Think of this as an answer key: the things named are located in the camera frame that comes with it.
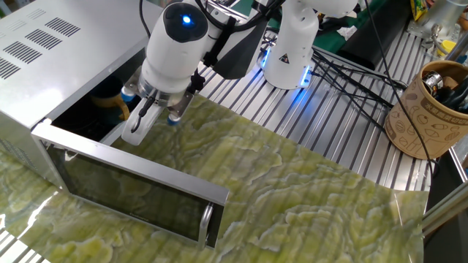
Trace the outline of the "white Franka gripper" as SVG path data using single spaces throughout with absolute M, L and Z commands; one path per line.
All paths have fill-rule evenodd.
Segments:
M 147 99 L 142 99 L 140 101 L 124 125 L 121 138 L 131 145 L 139 145 L 143 141 L 157 118 L 163 112 L 163 107 L 153 103 L 147 109 L 146 114 L 140 117 L 140 111 L 144 108 L 147 101 Z

